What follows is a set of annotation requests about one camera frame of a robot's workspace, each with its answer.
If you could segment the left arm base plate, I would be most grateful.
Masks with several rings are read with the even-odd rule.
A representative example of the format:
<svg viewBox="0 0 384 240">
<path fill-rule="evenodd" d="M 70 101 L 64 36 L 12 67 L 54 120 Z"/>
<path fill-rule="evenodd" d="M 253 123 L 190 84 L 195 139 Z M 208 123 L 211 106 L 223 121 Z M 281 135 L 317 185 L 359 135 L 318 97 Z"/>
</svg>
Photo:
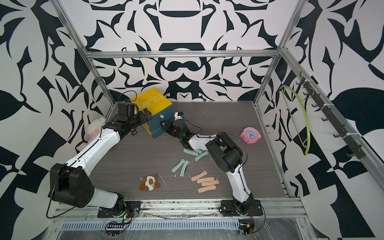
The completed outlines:
<svg viewBox="0 0 384 240">
<path fill-rule="evenodd" d="M 140 212 L 141 204 L 141 201 L 118 201 L 111 209 L 99 208 L 97 217 L 100 219 L 133 217 Z"/>
</svg>

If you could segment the yellow drawer cabinet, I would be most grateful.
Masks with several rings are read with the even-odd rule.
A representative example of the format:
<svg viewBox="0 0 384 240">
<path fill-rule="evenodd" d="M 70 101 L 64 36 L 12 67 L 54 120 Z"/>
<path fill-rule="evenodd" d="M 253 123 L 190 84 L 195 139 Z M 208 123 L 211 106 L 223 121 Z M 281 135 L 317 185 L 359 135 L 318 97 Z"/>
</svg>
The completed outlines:
<svg viewBox="0 0 384 240">
<path fill-rule="evenodd" d="M 134 103 L 139 107 L 139 110 L 146 109 L 148 106 L 155 106 L 162 110 L 172 104 L 160 91 L 152 88 L 138 95 Z"/>
</svg>

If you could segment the teal top drawer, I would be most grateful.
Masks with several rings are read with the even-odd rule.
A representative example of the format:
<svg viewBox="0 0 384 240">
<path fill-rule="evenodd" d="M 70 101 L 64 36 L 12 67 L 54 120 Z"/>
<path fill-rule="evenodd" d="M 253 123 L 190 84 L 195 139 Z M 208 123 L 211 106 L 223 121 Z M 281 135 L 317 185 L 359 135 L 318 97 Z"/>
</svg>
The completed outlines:
<svg viewBox="0 0 384 240">
<path fill-rule="evenodd" d="M 162 110 L 155 106 L 148 106 L 146 108 L 151 112 L 152 119 L 143 124 L 142 127 L 152 139 L 156 139 L 164 133 L 161 122 L 166 122 L 174 117 L 174 105 L 170 104 Z"/>
</svg>

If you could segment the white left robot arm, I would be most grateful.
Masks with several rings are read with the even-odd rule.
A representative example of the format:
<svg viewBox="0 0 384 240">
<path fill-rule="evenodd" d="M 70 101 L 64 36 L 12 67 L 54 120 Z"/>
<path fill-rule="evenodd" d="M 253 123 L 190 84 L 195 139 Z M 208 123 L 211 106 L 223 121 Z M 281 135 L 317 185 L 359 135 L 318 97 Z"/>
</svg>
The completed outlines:
<svg viewBox="0 0 384 240">
<path fill-rule="evenodd" d="M 108 122 L 96 120 L 90 125 L 95 137 L 76 156 L 50 170 L 49 198 L 76 208 L 99 207 L 124 211 L 121 194 L 96 188 L 90 175 L 108 151 L 126 135 L 135 135 L 136 128 L 152 119 L 148 109 L 139 110 L 132 102 L 120 102 L 118 113 Z"/>
</svg>

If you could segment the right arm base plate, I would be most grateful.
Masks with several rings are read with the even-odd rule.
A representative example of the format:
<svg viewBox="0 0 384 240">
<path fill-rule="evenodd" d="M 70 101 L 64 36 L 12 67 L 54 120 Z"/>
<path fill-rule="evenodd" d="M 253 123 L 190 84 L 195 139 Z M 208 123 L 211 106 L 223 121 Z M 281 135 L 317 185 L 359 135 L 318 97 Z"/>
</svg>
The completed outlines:
<svg viewBox="0 0 384 240">
<path fill-rule="evenodd" d="M 237 200 L 222 200 L 219 212 L 225 217 L 234 216 L 262 216 L 264 214 L 261 202 L 251 200 L 249 203 L 241 204 Z"/>
</svg>

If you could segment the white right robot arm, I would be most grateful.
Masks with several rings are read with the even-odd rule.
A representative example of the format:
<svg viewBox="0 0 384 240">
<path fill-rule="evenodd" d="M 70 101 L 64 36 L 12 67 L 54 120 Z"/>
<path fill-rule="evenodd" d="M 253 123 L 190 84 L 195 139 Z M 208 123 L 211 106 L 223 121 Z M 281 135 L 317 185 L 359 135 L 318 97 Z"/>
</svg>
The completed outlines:
<svg viewBox="0 0 384 240">
<path fill-rule="evenodd" d="M 190 131 L 183 119 L 162 121 L 161 128 L 165 133 L 179 139 L 185 149 L 209 152 L 219 169 L 227 174 L 235 205 L 242 211 L 251 207 L 254 197 L 243 173 L 243 151 L 229 134 L 225 132 L 210 136 L 195 134 Z"/>
</svg>

